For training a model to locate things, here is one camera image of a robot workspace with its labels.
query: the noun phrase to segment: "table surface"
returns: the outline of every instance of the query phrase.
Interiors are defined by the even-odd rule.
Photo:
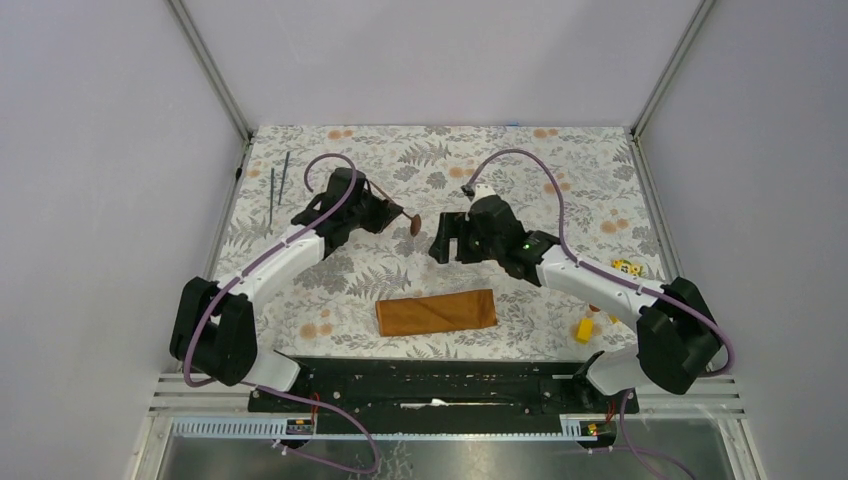
[[[243,265],[278,241],[293,215],[311,200],[303,186],[306,164],[319,154],[349,156],[359,170],[407,212],[423,219],[408,234],[400,217],[380,235],[355,231],[342,248],[303,272],[256,312],[260,345],[290,355],[582,361],[598,350],[634,343],[634,333],[604,312],[562,292],[510,278],[494,262],[438,265],[427,255],[442,211],[464,211],[459,187],[476,166],[504,148],[538,155],[560,181],[569,245],[586,257],[641,264],[643,276],[662,278],[659,246],[648,219],[622,128],[532,127],[302,127],[265,126],[257,132],[216,268],[216,276]],[[282,205],[269,226],[271,169],[279,189],[286,152],[291,159]],[[323,191],[338,160],[310,174]],[[512,206],[528,230],[555,234],[557,202],[541,170],[528,159],[505,156],[481,175]],[[381,337],[374,303],[482,288],[494,290],[498,325],[410,337]],[[592,317],[586,345],[577,324]]]

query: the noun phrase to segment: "small yellow cube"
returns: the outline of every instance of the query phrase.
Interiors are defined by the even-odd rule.
[[[593,327],[594,323],[591,318],[580,320],[580,325],[577,326],[577,335],[575,335],[577,341],[582,344],[589,343],[589,340],[592,338]]]

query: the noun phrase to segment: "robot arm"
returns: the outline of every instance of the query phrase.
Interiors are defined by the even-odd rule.
[[[327,190],[316,195],[306,209],[292,219],[292,225],[281,240],[291,238],[335,205],[349,187],[351,174],[349,168],[337,168],[330,176]],[[362,228],[380,233],[402,212],[399,205],[373,195],[365,174],[357,171],[351,195],[313,230],[302,233],[272,255],[267,252],[258,255],[217,281],[200,277],[190,280],[180,298],[171,335],[171,355],[178,360],[185,359],[193,332],[203,312],[220,292],[219,286],[241,278],[220,301],[211,321],[203,328],[192,366],[225,385],[245,382],[288,391],[300,366],[288,357],[257,348],[255,314],[295,276],[344,245],[353,230]],[[257,262],[255,268],[249,267]]]
[[[510,276],[538,287],[576,295],[615,315],[636,333],[637,345],[598,352],[581,368],[580,376],[603,395],[655,383],[676,394],[685,393],[721,347],[719,339],[685,312],[643,294],[662,291],[712,319],[697,287],[677,278],[669,285],[641,279],[598,262],[568,258],[557,237],[526,231],[512,209],[486,184],[463,191],[472,199],[468,212],[445,212],[429,254],[447,263],[451,240],[462,263],[495,260]],[[602,276],[586,266],[594,267]],[[638,285],[627,288],[613,278]]]

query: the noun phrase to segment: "white wall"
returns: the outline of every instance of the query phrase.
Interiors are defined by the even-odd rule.
[[[258,124],[630,125],[699,0],[189,0]]]
[[[845,478],[848,5],[719,2],[645,137],[773,479]]]
[[[123,475],[239,142],[162,1],[0,6],[0,478]]]

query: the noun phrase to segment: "black mount bracket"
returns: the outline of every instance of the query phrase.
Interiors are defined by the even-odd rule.
[[[526,231],[509,204],[499,196],[474,202],[465,212],[439,215],[439,228],[429,254],[436,262],[450,261],[451,240],[456,240],[455,260],[463,264],[496,260],[506,273],[541,286],[536,265],[559,239],[542,231]]]
[[[195,277],[183,288],[177,320],[168,348],[171,356],[185,360],[188,344],[203,312],[219,292],[215,282]],[[215,308],[218,325],[207,323],[194,350],[192,367],[224,385],[239,383],[256,361],[253,305],[245,295],[227,294]]]
[[[663,290],[715,322],[694,283],[677,277]],[[695,317],[662,300],[643,307],[640,313],[636,321],[639,365],[661,388],[683,395],[706,370],[721,341]]]
[[[339,167],[333,171],[327,191],[315,195],[309,205],[292,218],[292,225],[309,225],[332,208],[347,191],[351,175],[352,170],[347,167]],[[324,239],[324,258],[344,245],[353,230],[362,228],[370,233],[380,233],[401,212],[403,207],[377,198],[371,192],[371,184],[366,175],[357,170],[353,191],[345,203],[315,227],[315,233]]]

